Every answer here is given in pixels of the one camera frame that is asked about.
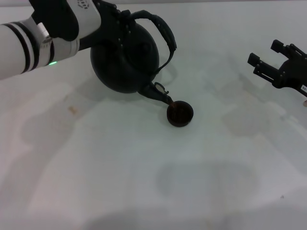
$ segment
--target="sticker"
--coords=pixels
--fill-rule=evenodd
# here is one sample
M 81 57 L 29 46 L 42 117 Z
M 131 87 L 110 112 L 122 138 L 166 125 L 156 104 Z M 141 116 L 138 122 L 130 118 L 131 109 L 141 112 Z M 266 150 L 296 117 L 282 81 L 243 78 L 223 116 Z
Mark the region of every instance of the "sticker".
M 302 85 L 301 90 L 304 90 L 305 92 L 307 92 L 307 86 Z

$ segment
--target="table surface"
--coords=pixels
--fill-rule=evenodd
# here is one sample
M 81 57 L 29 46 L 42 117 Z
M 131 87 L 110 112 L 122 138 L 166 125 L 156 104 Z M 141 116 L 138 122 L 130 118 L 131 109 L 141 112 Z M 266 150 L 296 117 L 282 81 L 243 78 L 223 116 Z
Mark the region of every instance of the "table surface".
M 0 81 L 1 230 L 289 230 L 307 225 L 307 108 L 253 75 L 274 39 L 307 51 L 306 1 L 119 5 L 169 24 L 156 77 L 194 108 L 105 87 L 89 50 Z M 31 8 L 0 8 L 0 23 Z M 168 49 L 155 27 L 161 61 Z

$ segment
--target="black bowl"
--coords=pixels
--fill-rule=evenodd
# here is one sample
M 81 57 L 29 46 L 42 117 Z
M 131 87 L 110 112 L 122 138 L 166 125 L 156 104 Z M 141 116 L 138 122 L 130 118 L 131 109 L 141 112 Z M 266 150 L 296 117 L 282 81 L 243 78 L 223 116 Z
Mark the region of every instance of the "black bowl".
M 176 127 L 184 127 L 192 120 L 194 111 L 191 105 L 183 101 L 171 103 L 167 108 L 167 119 Z

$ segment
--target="black teapot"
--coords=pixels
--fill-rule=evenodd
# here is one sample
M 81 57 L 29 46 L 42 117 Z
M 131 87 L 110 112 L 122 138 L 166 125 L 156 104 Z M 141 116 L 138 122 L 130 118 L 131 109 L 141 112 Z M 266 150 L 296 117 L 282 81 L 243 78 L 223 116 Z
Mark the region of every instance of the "black teapot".
M 91 62 L 98 78 L 107 87 L 121 93 L 135 93 L 169 105 L 167 117 L 171 124 L 182 127 L 193 117 L 192 107 L 173 102 L 163 85 L 152 83 L 159 71 L 172 59 L 177 48 L 175 37 L 166 22 L 147 11 L 117 10 L 116 5 L 93 1 L 101 11 L 100 30 L 80 41 L 81 49 L 91 44 Z M 170 55 L 159 67 L 159 52 L 153 37 L 136 19 L 154 23 L 166 41 Z

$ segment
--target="black stripe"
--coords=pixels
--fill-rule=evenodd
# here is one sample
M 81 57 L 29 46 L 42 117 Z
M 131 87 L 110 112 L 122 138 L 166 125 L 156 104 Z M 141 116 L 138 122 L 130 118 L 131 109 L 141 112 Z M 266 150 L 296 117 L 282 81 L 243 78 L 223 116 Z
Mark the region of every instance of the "black stripe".
M 24 56 L 25 56 L 25 68 L 24 68 L 24 71 L 22 73 L 27 72 L 29 67 L 30 67 L 30 52 L 29 52 L 27 43 L 24 40 L 24 37 L 13 25 L 11 25 L 11 24 L 3 24 L 3 25 L 9 27 L 16 34 L 16 36 L 18 37 L 21 45 L 23 46 Z
M 31 42 L 33 53 L 34 53 L 34 64 L 31 70 L 34 70 L 37 67 L 38 62 L 39 62 L 39 47 L 36 44 L 36 39 L 24 24 L 20 22 L 14 22 L 14 24 L 18 25 L 25 32 L 25 34 L 28 36 Z
M 53 41 L 52 41 L 51 46 L 50 46 L 50 58 L 49 58 L 49 62 L 48 62 L 47 65 L 49 65 L 53 61 L 53 58 L 54 58 L 54 45 L 53 45 Z

